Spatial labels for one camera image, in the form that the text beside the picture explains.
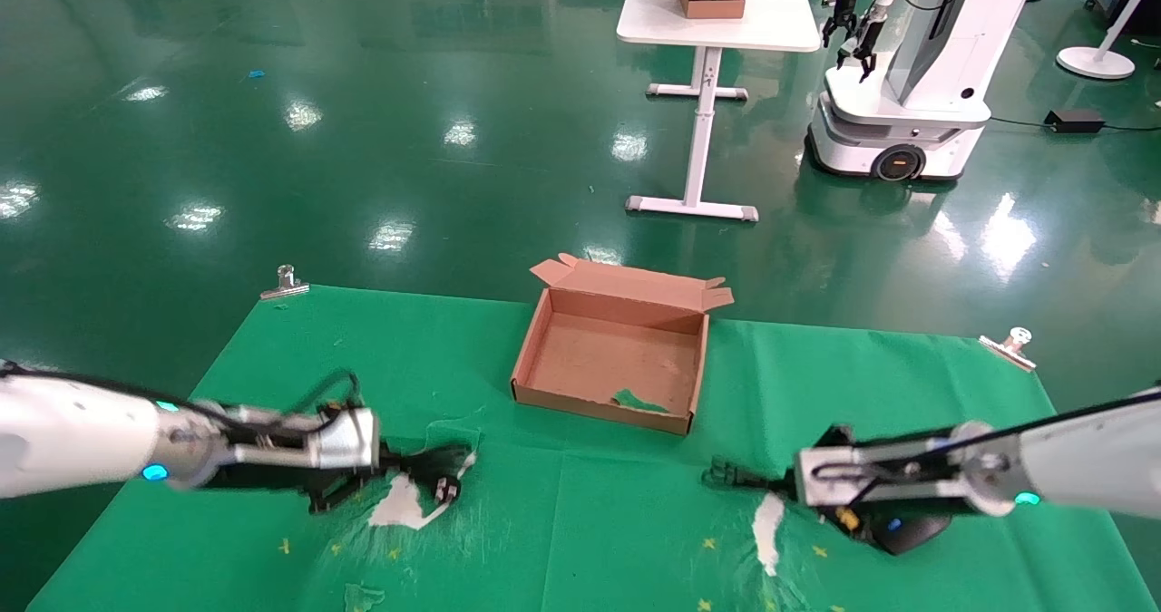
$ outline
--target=white paper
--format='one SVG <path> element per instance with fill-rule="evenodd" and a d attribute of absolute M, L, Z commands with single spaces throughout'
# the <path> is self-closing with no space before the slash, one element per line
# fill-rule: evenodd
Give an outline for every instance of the white paper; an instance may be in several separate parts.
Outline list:
<path fill-rule="evenodd" d="M 463 460 L 455 477 L 462 478 L 475 463 L 476 452 L 471 452 Z M 398 474 L 391 478 L 391 489 L 387 492 L 387 497 L 375 506 L 367 524 L 370 526 L 406 526 L 419 531 L 444 514 L 448 505 L 450 504 L 440 504 L 439 507 L 432 510 L 431 514 L 424 516 L 424 511 L 419 506 L 419 488 L 406 474 Z"/>
<path fill-rule="evenodd" d="M 758 562 L 762 562 L 767 576 L 774 575 L 774 567 L 778 566 L 774 538 L 785 513 L 786 504 L 773 492 L 766 494 L 762 504 L 753 511 L 753 542 L 758 547 Z"/>

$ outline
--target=white table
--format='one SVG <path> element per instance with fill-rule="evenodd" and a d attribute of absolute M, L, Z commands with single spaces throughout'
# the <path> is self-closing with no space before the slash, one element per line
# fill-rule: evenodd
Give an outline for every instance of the white table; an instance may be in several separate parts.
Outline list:
<path fill-rule="evenodd" d="M 651 84 L 651 95 L 697 95 L 690 166 L 685 177 L 685 197 L 666 200 L 633 195 L 625 208 L 630 211 L 661 211 L 733 219 L 758 221 L 753 207 L 714 204 L 701 201 L 709 153 L 709 131 L 714 121 L 714 100 L 744 100 L 744 88 L 717 86 L 722 48 L 773 52 L 813 52 L 819 49 L 819 26 L 807 0 L 745 0 L 745 16 L 736 20 L 690 20 L 677 0 L 625 0 L 616 36 L 627 43 L 692 45 L 693 78 L 688 86 Z"/>

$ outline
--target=green paper scrap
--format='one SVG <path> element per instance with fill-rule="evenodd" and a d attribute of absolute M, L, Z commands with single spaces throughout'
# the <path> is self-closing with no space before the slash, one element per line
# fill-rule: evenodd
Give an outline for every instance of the green paper scrap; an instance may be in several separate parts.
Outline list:
<path fill-rule="evenodd" d="M 616 393 L 613 397 L 614 402 L 623 405 L 625 408 L 634 408 L 636 410 L 648 410 L 649 412 L 669 412 L 668 409 L 656 405 L 655 403 L 643 402 L 633 394 L 633 390 L 626 388 L 621 393 Z"/>
<path fill-rule="evenodd" d="M 383 598 L 385 598 L 383 590 L 347 583 L 346 593 L 342 595 L 344 610 L 346 612 L 369 612 L 373 606 L 383 603 Z"/>

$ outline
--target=box flap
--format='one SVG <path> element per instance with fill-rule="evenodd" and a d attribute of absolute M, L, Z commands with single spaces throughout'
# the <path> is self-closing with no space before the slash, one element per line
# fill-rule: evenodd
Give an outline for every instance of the box flap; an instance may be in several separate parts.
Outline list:
<path fill-rule="evenodd" d="M 698 312 L 734 303 L 730 289 L 719 288 L 726 281 L 721 276 L 704 281 L 635 267 L 592 262 L 569 254 L 561 254 L 558 261 L 553 259 L 543 261 L 534 266 L 532 273 L 549 287 L 561 290 L 623 297 Z"/>

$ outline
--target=table foot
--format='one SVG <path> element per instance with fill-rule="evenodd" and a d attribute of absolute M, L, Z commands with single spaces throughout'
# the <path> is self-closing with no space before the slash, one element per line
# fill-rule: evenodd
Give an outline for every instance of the table foot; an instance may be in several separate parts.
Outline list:
<path fill-rule="evenodd" d="M 690 207 L 682 200 L 666 200 L 663 197 L 642 197 L 642 195 L 633 195 L 629 200 L 627 200 L 627 202 L 625 202 L 625 208 L 629 211 L 657 211 L 659 214 L 683 214 L 758 222 L 758 209 L 753 207 L 740 207 L 737 204 L 714 204 L 711 202 L 701 202 Z"/>
<path fill-rule="evenodd" d="M 646 89 L 647 95 L 684 95 L 686 98 L 697 98 L 701 94 L 701 88 L 694 86 L 685 86 L 677 84 L 650 84 L 649 88 Z M 728 98 L 730 100 L 742 100 L 745 101 L 750 98 L 744 88 L 727 88 L 724 86 L 719 86 L 714 89 L 714 98 Z"/>

